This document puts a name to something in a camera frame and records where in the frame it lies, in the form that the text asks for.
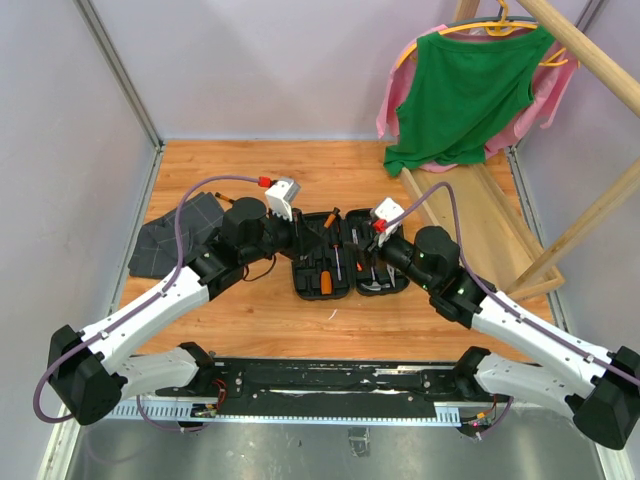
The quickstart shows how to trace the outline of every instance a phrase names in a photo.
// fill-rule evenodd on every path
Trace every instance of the hanger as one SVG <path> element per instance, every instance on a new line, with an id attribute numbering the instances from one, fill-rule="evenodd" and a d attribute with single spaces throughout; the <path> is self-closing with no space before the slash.
<path id="1" fill-rule="evenodd" d="M 505 0 L 498 0 L 498 2 L 501 7 L 501 15 L 499 17 L 483 17 L 472 20 L 463 20 L 461 22 L 448 25 L 448 28 L 440 30 L 438 33 L 440 35 L 446 35 L 448 33 L 459 32 L 462 30 L 484 27 L 487 33 L 491 36 L 505 37 L 513 33 L 517 28 L 528 28 L 531 30 L 538 28 L 538 24 L 535 23 L 535 19 L 532 17 L 509 17 L 509 6 L 506 4 Z M 396 68 L 400 68 L 400 65 L 402 65 L 402 63 L 416 50 L 417 47 L 417 43 L 414 42 L 404 52 L 402 52 L 398 62 L 396 63 Z M 551 57 L 546 59 L 544 62 L 540 62 L 538 65 L 541 67 L 559 67 L 564 65 L 569 61 L 568 59 L 565 58 L 559 62 L 554 62 L 553 60 L 557 59 L 566 50 L 567 49 L 565 47 L 562 47 Z"/>

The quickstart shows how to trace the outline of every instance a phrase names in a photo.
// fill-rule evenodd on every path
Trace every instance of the yellow hanger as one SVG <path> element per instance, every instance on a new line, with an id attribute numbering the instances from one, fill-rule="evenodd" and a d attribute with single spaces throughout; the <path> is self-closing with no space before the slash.
<path id="1" fill-rule="evenodd" d="M 455 27 L 446 28 L 444 30 L 440 30 L 438 33 L 440 35 L 446 35 L 448 33 L 459 32 L 462 30 L 470 30 L 472 28 L 480 28 L 484 27 L 487 33 L 493 37 L 505 37 L 513 33 L 517 28 L 528 28 L 530 30 L 535 30 L 538 28 L 538 25 L 535 23 L 527 23 L 527 22 L 511 22 L 507 20 L 507 16 L 509 14 L 509 6 L 505 2 L 505 0 L 498 0 L 500 6 L 502 7 L 502 16 L 498 21 L 491 22 L 476 22 L 476 23 L 467 23 L 465 25 L 457 25 Z M 396 63 L 396 68 L 400 68 L 400 65 L 411 55 L 416 48 L 418 47 L 417 43 L 411 44 L 402 54 L 398 62 Z M 559 62 L 553 62 L 556 58 L 558 58 L 562 53 L 564 53 L 567 49 L 561 48 L 556 53 L 554 53 L 551 57 L 549 57 L 544 62 L 540 62 L 538 65 L 541 67 L 559 67 L 564 65 L 569 60 L 564 59 Z"/>

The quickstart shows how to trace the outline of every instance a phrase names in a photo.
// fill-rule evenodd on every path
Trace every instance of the tool kit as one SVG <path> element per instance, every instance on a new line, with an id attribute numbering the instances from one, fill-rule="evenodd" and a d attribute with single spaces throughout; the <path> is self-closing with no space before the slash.
<path id="1" fill-rule="evenodd" d="M 344 218 L 334 212 L 309 213 L 305 223 L 324 234 L 327 243 L 313 250 L 306 259 L 292 262 L 296 293 L 305 300 L 328 300 L 345 297 L 352 288 L 365 296 L 398 293 L 409 286 L 409 279 L 394 268 L 360 265 L 348 243 L 369 240 L 371 229 L 362 225 L 371 220 L 371 209 L 347 212 Z M 402 226 L 397 232 L 402 235 Z"/>

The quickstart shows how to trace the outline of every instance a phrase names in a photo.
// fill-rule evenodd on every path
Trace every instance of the pink shirt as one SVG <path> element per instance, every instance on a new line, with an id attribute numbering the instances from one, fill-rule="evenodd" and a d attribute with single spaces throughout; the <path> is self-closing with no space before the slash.
<path id="1" fill-rule="evenodd" d="M 428 35 L 445 28 L 447 28 L 446 25 L 438 25 L 426 31 L 423 35 Z M 526 33 L 526 30 L 519 30 L 512 35 L 524 33 Z M 500 37 L 492 37 L 490 35 L 475 35 L 460 32 L 451 33 L 449 36 L 470 42 L 499 41 L 500 39 Z M 414 43 L 415 40 L 408 44 L 402 52 Z M 555 42 L 551 48 L 549 48 L 545 58 L 557 52 L 559 48 L 560 45 L 558 42 Z M 387 125 L 389 126 L 389 132 L 396 137 L 398 136 L 400 127 L 398 125 L 396 108 L 402 105 L 411 89 L 413 77 L 416 73 L 417 62 L 415 59 L 417 55 L 417 51 L 414 51 L 398 68 L 396 68 L 396 65 L 400 61 L 400 57 L 398 57 L 393 64 L 393 68 L 389 74 L 389 80 L 387 81 L 386 94 L 382 101 L 378 117 L 376 118 L 379 138 L 382 138 L 384 135 Z M 495 155 L 501 149 L 517 143 L 529 131 L 536 120 L 540 118 L 546 119 L 540 128 L 548 128 L 551 125 L 560 100 L 569 84 L 569 80 L 571 80 L 573 73 L 578 68 L 577 59 L 568 52 L 564 52 L 554 61 L 559 62 L 565 58 L 569 61 L 560 67 L 539 67 L 536 69 L 533 75 L 533 103 L 518 113 L 500 133 L 487 141 L 485 144 L 487 158 Z M 439 165 L 436 162 L 428 162 L 420 168 L 431 172 L 445 172 L 455 166 L 455 164 L 445 166 Z"/>

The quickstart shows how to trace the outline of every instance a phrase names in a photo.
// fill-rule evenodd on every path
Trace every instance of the wooden rod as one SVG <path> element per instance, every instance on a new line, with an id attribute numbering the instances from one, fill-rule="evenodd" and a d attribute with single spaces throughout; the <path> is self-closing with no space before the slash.
<path id="1" fill-rule="evenodd" d="M 640 117 L 640 84 L 631 75 L 574 27 L 547 0 L 518 0 L 518 3 Z"/>
<path id="2" fill-rule="evenodd" d="M 541 275 L 560 261 L 576 245 L 578 245 L 594 228 L 622 205 L 640 187 L 640 158 L 627 169 L 618 179 L 598 198 L 566 232 L 560 235 L 551 247 L 513 282 L 510 291 L 531 285 Z"/>
<path id="3" fill-rule="evenodd" d="M 480 0 L 458 0 L 453 21 L 459 22 L 460 20 L 475 17 L 478 11 L 478 5 L 480 5 Z"/>

